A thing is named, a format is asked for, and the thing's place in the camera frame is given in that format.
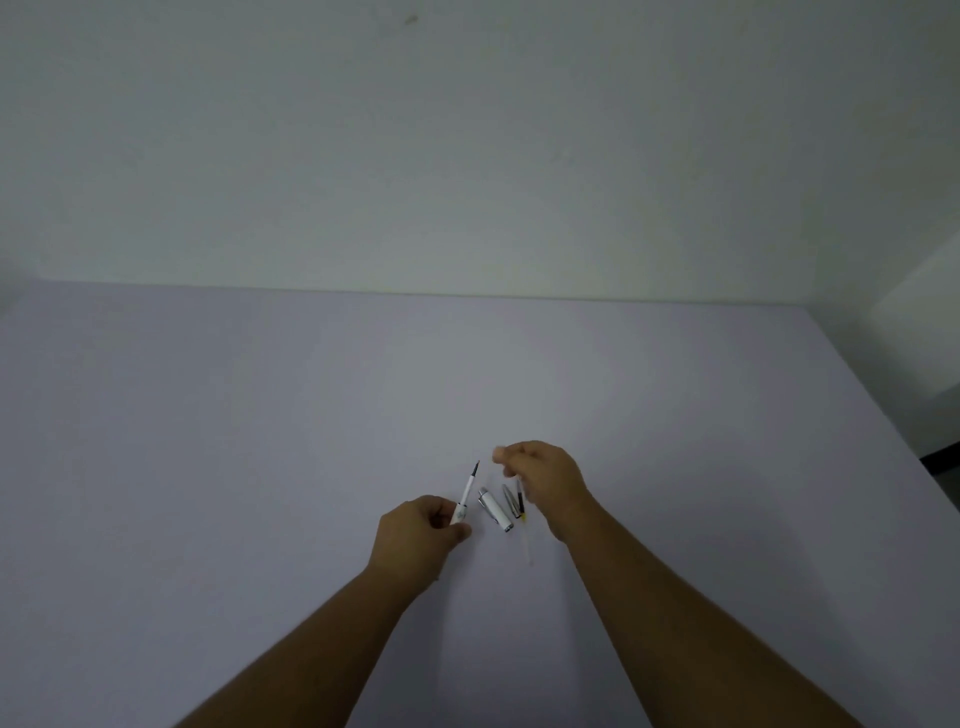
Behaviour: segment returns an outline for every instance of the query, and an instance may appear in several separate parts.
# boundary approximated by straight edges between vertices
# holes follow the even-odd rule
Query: hand
[[[527,498],[561,541],[571,522],[596,503],[576,461],[563,448],[539,440],[515,443],[494,449],[493,462],[503,466],[504,476],[523,479]]]
[[[367,569],[395,581],[412,601],[440,576],[446,555],[469,538],[469,525],[450,525],[456,507],[446,498],[420,496],[381,516]]]

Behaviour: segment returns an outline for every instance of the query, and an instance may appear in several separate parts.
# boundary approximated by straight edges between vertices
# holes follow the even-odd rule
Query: forearm
[[[412,598],[387,576],[362,571],[180,728],[345,725]]]
[[[857,724],[596,501],[566,528],[564,540],[658,728]]]

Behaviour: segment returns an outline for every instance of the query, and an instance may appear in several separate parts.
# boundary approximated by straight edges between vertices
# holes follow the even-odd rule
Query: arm
[[[566,544],[658,728],[858,725],[607,513],[565,451],[517,443],[497,448],[493,461],[523,478],[527,497]]]
[[[455,507],[422,496],[381,518],[367,567],[179,728],[345,725],[400,616],[470,535]]]

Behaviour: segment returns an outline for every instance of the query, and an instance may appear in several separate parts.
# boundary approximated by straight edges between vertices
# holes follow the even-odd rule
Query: white pen
[[[469,479],[467,480],[467,487],[464,488],[464,496],[460,498],[460,502],[457,503],[457,508],[453,512],[453,518],[450,519],[450,525],[454,523],[459,523],[464,518],[467,517],[467,498],[470,495],[470,487],[473,485],[473,478],[477,476],[477,468],[480,467],[480,461],[477,460],[477,464],[473,466],[473,473],[470,474]]]

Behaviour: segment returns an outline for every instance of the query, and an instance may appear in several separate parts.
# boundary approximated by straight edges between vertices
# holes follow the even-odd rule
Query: white wall
[[[960,441],[960,233],[831,339],[918,454]]]
[[[42,279],[810,303],[835,336],[956,230],[947,0],[2,13],[0,257]]]

